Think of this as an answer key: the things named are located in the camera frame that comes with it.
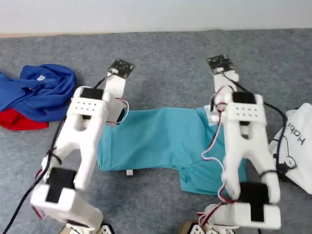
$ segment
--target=red and white wire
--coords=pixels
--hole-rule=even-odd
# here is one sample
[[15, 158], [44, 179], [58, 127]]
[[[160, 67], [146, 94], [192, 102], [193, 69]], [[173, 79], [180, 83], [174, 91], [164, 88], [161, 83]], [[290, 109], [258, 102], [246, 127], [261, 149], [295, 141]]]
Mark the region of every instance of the red and white wire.
[[208, 222], [209, 218], [216, 212], [217, 209], [219, 209], [220, 206], [222, 206], [224, 204], [225, 204], [224, 202], [219, 203], [209, 213], [197, 212], [197, 215], [200, 215], [200, 217], [198, 218], [198, 224], [200, 226], [205, 226], [205, 224]]
[[[221, 113], [222, 112], [220, 112], [220, 114], [219, 114], [219, 123], [218, 123], [217, 129], [216, 129], [216, 132], [214, 134], [214, 137], [213, 137], [211, 143], [209, 144], [208, 149], [201, 153], [201, 157], [204, 160], [215, 160], [215, 159], [217, 159], [217, 158], [214, 158], [214, 157], [205, 157], [205, 154], [208, 153], [213, 148], [213, 146], [215, 145], [215, 142], [216, 142], [216, 140], [218, 138], [218, 135], [220, 133], [220, 129], [221, 129], [221, 125], [222, 125], [221, 124]], [[217, 161], [220, 163], [221, 167], [223, 168], [222, 163], [218, 159], [217, 159]]]

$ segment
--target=red cloth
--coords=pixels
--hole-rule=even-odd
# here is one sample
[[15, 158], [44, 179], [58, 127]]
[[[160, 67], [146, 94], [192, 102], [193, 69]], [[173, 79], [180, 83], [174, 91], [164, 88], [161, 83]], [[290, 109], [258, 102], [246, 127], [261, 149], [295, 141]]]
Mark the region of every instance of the red cloth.
[[0, 126], [9, 130], [36, 130], [49, 127], [49, 123], [35, 122], [12, 108], [0, 112]]

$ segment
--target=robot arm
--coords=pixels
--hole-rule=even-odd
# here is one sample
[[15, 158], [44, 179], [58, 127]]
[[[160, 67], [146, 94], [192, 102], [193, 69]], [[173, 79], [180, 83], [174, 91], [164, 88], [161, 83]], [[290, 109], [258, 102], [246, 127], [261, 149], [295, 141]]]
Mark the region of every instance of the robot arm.
[[[45, 183], [37, 185], [31, 197], [34, 207], [81, 234], [98, 233], [102, 227], [102, 212], [84, 201], [78, 192], [86, 190], [90, 183], [105, 124], [115, 126], [119, 122], [124, 108], [120, 98], [126, 78], [134, 67], [117, 59], [108, 70], [104, 90], [89, 87], [76, 89], [54, 145], [54, 157], [44, 176]], [[75, 149], [80, 149], [79, 169], [62, 168], [61, 163]], [[47, 161], [48, 156], [42, 161], [43, 169]]]
[[[269, 152], [263, 99], [260, 95], [237, 92], [238, 74], [227, 55], [207, 59], [214, 76], [214, 104], [224, 104], [221, 115], [215, 107], [205, 107], [209, 124], [223, 123], [225, 151], [222, 181], [232, 199], [206, 207], [209, 222], [194, 224], [190, 234], [227, 234], [232, 228], [251, 227], [277, 230], [281, 226], [278, 177]], [[260, 174], [261, 182], [239, 182], [238, 167], [247, 158]]]

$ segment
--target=cable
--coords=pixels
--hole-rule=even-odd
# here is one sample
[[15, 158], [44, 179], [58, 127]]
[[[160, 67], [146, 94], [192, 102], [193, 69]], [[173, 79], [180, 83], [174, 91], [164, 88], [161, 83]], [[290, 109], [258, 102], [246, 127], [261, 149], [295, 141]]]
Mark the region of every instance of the cable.
[[18, 213], [20, 212], [20, 209], [21, 209], [21, 206], [23, 205], [24, 201], [26, 200], [26, 198], [28, 197], [28, 195], [32, 192], [32, 190], [35, 188], [35, 186], [42, 180], [42, 178], [44, 177], [44, 175], [48, 172], [49, 170], [49, 167], [50, 167], [50, 163], [51, 163], [51, 158], [52, 158], [52, 154], [53, 154], [53, 151], [55, 150], [54, 148], [54, 145], [55, 145], [55, 142], [56, 142], [56, 139], [59, 135], [59, 131], [61, 129], [61, 126], [63, 124], [63, 122], [65, 121], [66, 117], [64, 117], [58, 124], [58, 127], [57, 127], [57, 130], [53, 136], [53, 139], [52, 139], [52, 143], [51, 143], [51, 147], [50, 147], [50, 150], [48, 151], [48, 159], [47, 159], [47, 165], [45, 166], [44, 170], [42, 171], [42, 173], [40, 173], [40, 175], [38, 176], [38, 178], [36, 179], [36, 181], [29, 187], [29, 189], [25, 192], [25, 194], [23, 195], [23, 197], [21, 198], [17, 208], [15, 209], [8, 225], [6, 226], [6, 228], [4, 229], [3, 233], [2, 234], [6, 234], [9, 229], [11, 228], [14, 220], [16, 219]]
[[71, 228], [71, 230], [73, 230], [75, 233], [80, 234], [77, 230], [75, 230], [75, 229], [73, 229], [73, 228]]
[[[241, 90], [243, 90], [244, 92], [246, 93], [250, 93], [252, 94], [252, 92], [250, 92], [248, 89], [245, 89], [242, 85], [240, 85], [238, 82], [228, 78], [224, 72], [222, 72], [222, 75], [228, 79], [229, 81], [231, 81], [233, 84], [235, 84], [237, 87], [239, 87]], [[279, 170], [279, 153], [280, 153], [280, 147], [281, 147], [281, 142], [282, 142], [282, 139], [283, 139], [283, 136], [284, 136], [284, 133], [285, 133], [285, 130], [286, 130], [286, 124], [287, 124], [287, 117], [286, 115], [280, 110], [278, 109], [276, 106], [273, 106], [272, 104], [269, 104], [267, 102], [263, 102], [264, 105], [266, 105], [267, 107], [270, 107], [272, 108], [273, 110], [277, 111], [283, 118], [283, 128], [282, 128], [282, 132], [281, 132], [281, 135], [279, 136], [279, 139], [278, 139], [278, 144], [277, 144], [277, 151], [276, 151], [276, 162], [275, 162], [275, 166], [276, 166], [276, 169], [278, 172], [280, 172], [282, 175], [283, 173], [281, 172], [281, 170]]]
[[220, 234], [220, 232], [218, 232], [216, 229], [211, 228], [214, 232], [216, 232], [217, 234]]
[[111, 77], [112, 75], [114, 75], [114, 73], [111, 73], [109, 76], [106, 76], [106, 77], [102, 78], [93, 88], [94, 88], [94, 89], [98, 88], [99, 85], [103, 83], [103, 81], [105, 81], [106, 79], [108, 79], [108, 78]]
[[225, 205], [225, 204], [226, 203], [224, 203], [224, 202], [219, 203], [209, 213], [198, 212], [197, 214], [200, 215], [200, 217], [198, 219], [198, 224], [200, 226], [204, 226], [208, 222], [209, 218], [216, 212], [216, 210], [219, 209], [220, 206]]
[[220, 129], [221, 129], [221, 111], [219, 112], [219, 122], [218, 122], [218, 126], [217, 126], [217, 129], [216, 129], [216, 132], [214, 133], [214, 136], [213, 136], [213, 139], [212, 141], [210, 142], [209, 146], [208, 146], [208, 149], [203, 151], [201, 153], [201, 157], [204, 159], [204, 160], [210, 160], [211, 157], [205, 157], [205, 154], [208, 153], [214, 146], [217, 138], [218, 138], [218, 135], [219, 135], [219, 132], [220, 132]]

